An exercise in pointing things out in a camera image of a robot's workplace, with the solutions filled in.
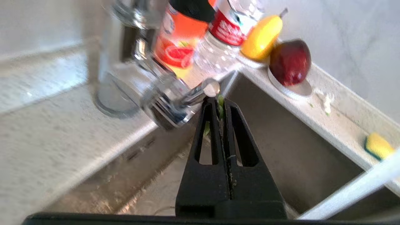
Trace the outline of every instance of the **faucet base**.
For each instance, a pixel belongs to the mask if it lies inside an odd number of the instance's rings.
[[[99,90],[96,91],[94,96],[94,104],[96,105],[97,109],[100,112],[104,113],[109,117],[119,118],[119,119],[126,119],[134,116],[139,111],[139,106],[132,102],[132,107],[122,111],[116,111],[111,108],[106,107],[99,98]]]

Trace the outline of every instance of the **stainless steel sink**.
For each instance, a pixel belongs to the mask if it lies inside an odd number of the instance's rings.
[[[241,108],[292,218],[363,172],[240,72],[221,82],[221,93]],[[45,211],[174,215],[196,120],[152,132]],[[205,139],[201,163],[209,163],[209,152]],[[332,219],[361,219],[399,205],[383,188]]]

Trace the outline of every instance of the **red apple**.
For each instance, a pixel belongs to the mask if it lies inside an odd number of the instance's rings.
[[[279,44],[270,57],[270,71],[284,86],[301,83],[311,67],[310,50],[300,39]]]

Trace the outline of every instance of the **faucet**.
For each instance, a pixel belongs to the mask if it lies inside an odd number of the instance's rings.
[[[205,97],[219,93],[219,83],[212,78],[190,89],[152,54],[167,3],[115,0],[110,7],[95,97],[104,114],[126,118],[143,110],[161,127],[172,129],[187,123]]]

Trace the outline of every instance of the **water bottle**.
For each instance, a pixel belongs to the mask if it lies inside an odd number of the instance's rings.
[[[221,0],[214,21],[197,45],[194,61],[199,68],[226,72],[250,30],[262,18],[264,7],[262,0]]]

